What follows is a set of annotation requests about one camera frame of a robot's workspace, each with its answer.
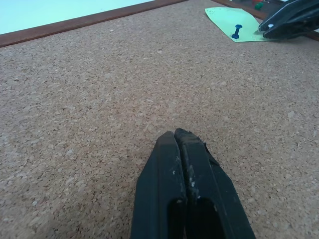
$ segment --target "green card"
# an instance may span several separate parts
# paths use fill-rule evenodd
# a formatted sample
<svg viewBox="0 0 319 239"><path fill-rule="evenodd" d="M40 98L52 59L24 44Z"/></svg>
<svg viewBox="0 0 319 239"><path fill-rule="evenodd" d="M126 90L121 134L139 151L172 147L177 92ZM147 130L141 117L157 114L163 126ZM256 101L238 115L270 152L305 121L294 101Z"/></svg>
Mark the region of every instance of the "green card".
<svg viewBox="0 0 319 239"><path fill-rule="evenodd" d="M230 39L235 42L244 41L271 41L258 32L258 21L248 12L240 8L212 7L205 9L209 19L214 22ZM236 25L242 25L239 29L239 38L232 38L236 31Z"/></svg>

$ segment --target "wooden board edge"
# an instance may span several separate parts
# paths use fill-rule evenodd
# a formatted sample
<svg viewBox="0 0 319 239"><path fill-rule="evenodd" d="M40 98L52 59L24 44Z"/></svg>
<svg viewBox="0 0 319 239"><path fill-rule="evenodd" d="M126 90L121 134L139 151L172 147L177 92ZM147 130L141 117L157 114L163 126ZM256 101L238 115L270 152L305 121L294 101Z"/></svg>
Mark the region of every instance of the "wooden board edge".
<svg viewBox="0 0 319 239"><path fill-rule="evenodd" d="M81 27L90 26L100 22L113 20L119 17L129 16L143 11L156 9L187 0L154 0L133 6L127 6L115 10L96 13L88 16L78 17L70 20L60 21L48 25L33 27L25 30L10 32L0 35L0 47L5 47L25 41L54 35Z"/></svg>
<svg viewBox="0 0 319 239"><path fill-rule="evenodd" d="M228 7L233 7L233 8L241 8L243 10L245 10L246 12L249 12L250 14L252 14L254 17L259 18L261 20L264 20L267 17L267 14L261 11L258 11L256 9L241 5L239 3L235 3L233 1L230 0L212 0L216 3L222 4L224 6L228 6ZM319 33L312 31L306 34L306 37L311 38L313 40L319 41Z"/></svg>

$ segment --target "green object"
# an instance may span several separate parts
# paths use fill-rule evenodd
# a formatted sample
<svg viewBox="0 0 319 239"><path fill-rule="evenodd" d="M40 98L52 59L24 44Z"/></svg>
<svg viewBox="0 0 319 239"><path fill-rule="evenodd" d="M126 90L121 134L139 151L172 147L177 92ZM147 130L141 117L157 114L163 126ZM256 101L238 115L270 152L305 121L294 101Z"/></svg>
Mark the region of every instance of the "green object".
<svg viewBox="0 0 319 239"><path fill-rule="evenodd" d="M260 3L258 3L258 4L255 5L255 9L256 9L256 10L260 10L263 6L264 6L264 3L263 3L263 2L260 2Z"/></svg>
<svg viewBox="0 0 319 239"><path fill-rule="evenodd" d="M258 21L248 12L240 8L212 7L205 9L209 19L214 22L230 39L235 42L270 41L258 32ZM239 38L232 38L236 25L242 25Z"/></svg>

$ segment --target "black plastic object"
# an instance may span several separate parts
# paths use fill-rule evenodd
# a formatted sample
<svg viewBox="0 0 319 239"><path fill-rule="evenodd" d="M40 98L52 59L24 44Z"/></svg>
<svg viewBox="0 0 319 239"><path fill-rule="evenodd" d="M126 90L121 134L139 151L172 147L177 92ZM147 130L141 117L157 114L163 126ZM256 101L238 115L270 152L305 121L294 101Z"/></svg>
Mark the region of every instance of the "black plastic object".
<svg viewBox="0 0 319 239"><path fill-rule="evenodd" d="M136 187L131 239L254 239L236 190L199 137L158 138Z"/></svg>
<svg viewBox="0 0 319 239"><path fill-rule="evenodd" d="M319 0L288 0L264 19L258 30L265 31L265 38L289 39L318 28Z"/></svg>

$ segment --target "push pin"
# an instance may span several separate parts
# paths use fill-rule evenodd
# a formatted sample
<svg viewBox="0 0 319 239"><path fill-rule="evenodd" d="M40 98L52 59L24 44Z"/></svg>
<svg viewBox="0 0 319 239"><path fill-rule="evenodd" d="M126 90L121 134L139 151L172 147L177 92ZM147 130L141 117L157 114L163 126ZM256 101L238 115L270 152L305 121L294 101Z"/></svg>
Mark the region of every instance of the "push pin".
<svg viewBox="0 0 319 239"><path fill-rule="evenodd" d="M243 27L242 25L236 25L236 31L234 34L231 35L231 37L234 39L238 39L239 38L239 35L238 35L239 29L241 29L242 27Z"/></svg>

